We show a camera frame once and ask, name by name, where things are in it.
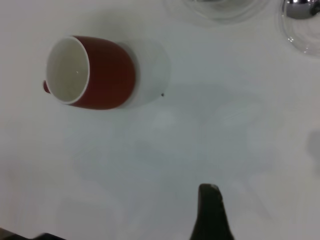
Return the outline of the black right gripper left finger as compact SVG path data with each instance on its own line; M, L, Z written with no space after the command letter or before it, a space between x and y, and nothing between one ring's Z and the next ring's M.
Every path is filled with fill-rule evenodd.
M64 238L49 233L43 233L33 238L27 238L16 233L9 236L10 240L65 240Z

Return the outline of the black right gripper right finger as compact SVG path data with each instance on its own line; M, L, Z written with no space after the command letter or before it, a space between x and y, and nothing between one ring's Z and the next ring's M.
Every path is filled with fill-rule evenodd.
M191 240L233 240L222 193L217 185L202 183L198 188L197 217Z

